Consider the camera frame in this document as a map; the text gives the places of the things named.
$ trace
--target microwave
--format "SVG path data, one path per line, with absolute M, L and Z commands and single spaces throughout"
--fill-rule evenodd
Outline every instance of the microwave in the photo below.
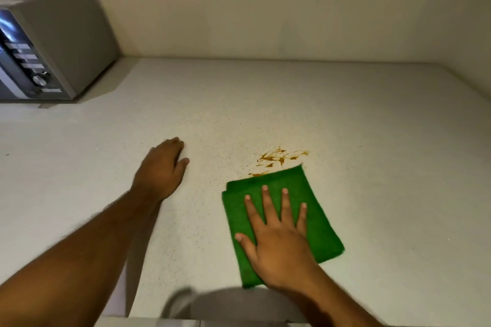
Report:
M 96 0 L 0 0 L 0 100 L 71 100 L 119 56 Z

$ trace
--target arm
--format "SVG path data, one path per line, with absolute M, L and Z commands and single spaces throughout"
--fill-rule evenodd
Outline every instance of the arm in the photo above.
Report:
M 266 224 L 250 196 L 246 195 L 244 200 L 257 246 L 244 234 L 237 233 L 235 239 L 267 286 L 290 297 L 314 327 L 381 326 L 316 263 L 306 240 L 307 205 L 302 204 L 295 226 L 288 190 L 282 190 L 281 220 L 266 185 L 262 193 Z
M 152 148 L 126 194 L 3 283 L 0 325 L 94 325 L 138 229 L 181 183 L 183 147 L 174 138 Z

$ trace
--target hand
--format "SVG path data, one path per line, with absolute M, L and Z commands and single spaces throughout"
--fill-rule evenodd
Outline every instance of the hand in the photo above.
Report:
M 237 233 L 235 239 L 241 244 L 256 274 L 268 287 L 301 292 L 305 277 L 322 269 L 317 265 L 306 239 L 307 205 L 302 203 L 300 206 L 295 227 L 288 190 L 282 189 L 281 192 L 280 221 L 268 187 L 263 186 L 266 224 L 257 213 L 250 196 L 245 196 L 245 207 L 257 246 L 242 233 Z
M 183 148 L 184 142 L 179 137 L 166 139 L 157 147 L 152 147 L 135 174 L 132 190 L 147 194 L 156 201 L 174 193 L 189 163 L 188 158 L 178 161 Z

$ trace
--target green microfiber towel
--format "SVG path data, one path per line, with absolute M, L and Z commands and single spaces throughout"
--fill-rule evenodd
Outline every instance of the green microfiber towel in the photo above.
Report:
M 316 262 L 321 263 L 343 253 L 344 246 L 316 200 L 301 165 L 259 177 L 230 181 L 227 183 L 227 190 L 222 193 L 222 200 L 239 262 L 242 287 L 250 288 L 263 284 L 252 269 L 240 244 L 234 239 L 236 233 L 244 233 L 256 243 L 243 200 L 244 196 L 249 194 L 257 212 L 264 220 L 261 195 L 263 185 L 268 185 L 278 214 L 281 208 L 281 189 L 288 189 L 294 222 L 297 222 L 300 204 L 307 203 L 307 240 Z

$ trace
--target speckled countertop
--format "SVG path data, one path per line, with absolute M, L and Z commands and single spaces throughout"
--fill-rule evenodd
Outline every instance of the speckled countertop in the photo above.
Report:
M 240 286 L 220 194 L 281 147 L 310 151 L 284 167 L 304 163 L 346 247 L 322 267 L 364 305 L 389 324 L 488 323 L 491 103 L 438 66 L 125 59 L 77 104 L 37 107 L 0 104 L 0 281 L 179 136 L 191 163 L 132 316 Z

